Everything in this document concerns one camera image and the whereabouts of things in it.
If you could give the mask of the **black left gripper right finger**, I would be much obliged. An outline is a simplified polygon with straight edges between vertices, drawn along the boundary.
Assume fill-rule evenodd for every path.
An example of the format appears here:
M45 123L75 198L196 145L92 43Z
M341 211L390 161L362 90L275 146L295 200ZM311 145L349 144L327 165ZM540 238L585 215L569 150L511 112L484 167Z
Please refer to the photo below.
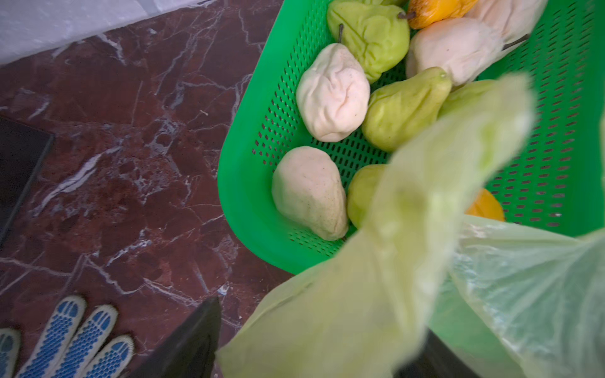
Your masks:
M432 331L421 354L394 373L395 378L479 378Z

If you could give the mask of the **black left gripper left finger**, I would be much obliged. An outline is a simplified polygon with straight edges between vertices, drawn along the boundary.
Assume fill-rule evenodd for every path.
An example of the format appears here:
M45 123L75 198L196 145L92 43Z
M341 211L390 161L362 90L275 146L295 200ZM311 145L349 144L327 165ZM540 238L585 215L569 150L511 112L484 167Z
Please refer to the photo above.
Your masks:
M210 377L222 324L220 299L205 300L130 377Z

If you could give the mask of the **green avocado print plastic bag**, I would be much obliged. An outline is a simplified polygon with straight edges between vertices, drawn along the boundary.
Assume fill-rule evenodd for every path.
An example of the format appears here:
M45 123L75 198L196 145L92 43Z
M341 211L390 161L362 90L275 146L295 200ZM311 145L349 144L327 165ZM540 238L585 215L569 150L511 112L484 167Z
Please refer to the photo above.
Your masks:
M496 80L393 154L362 228L273 289L217 352L226 377L390 377L451 280L527 377L604 375L604 232L469 217L535 119L530 76Z

